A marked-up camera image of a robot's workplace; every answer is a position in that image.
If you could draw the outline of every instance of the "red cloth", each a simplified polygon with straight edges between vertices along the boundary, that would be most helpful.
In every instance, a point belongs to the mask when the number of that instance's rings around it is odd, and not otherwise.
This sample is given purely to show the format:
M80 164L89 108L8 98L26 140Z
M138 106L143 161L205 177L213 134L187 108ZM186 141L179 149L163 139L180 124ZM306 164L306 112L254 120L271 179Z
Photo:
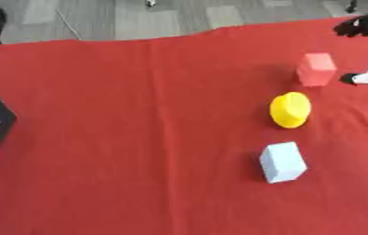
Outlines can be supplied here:
M190 37L0 47L0 98L18 122L0 148L0 235L368 234L368 38L339 19ZM304 88L305 53L338 71ZM306 125L268 105L301 91ZM258 157L294 140L309 170L265 183Z

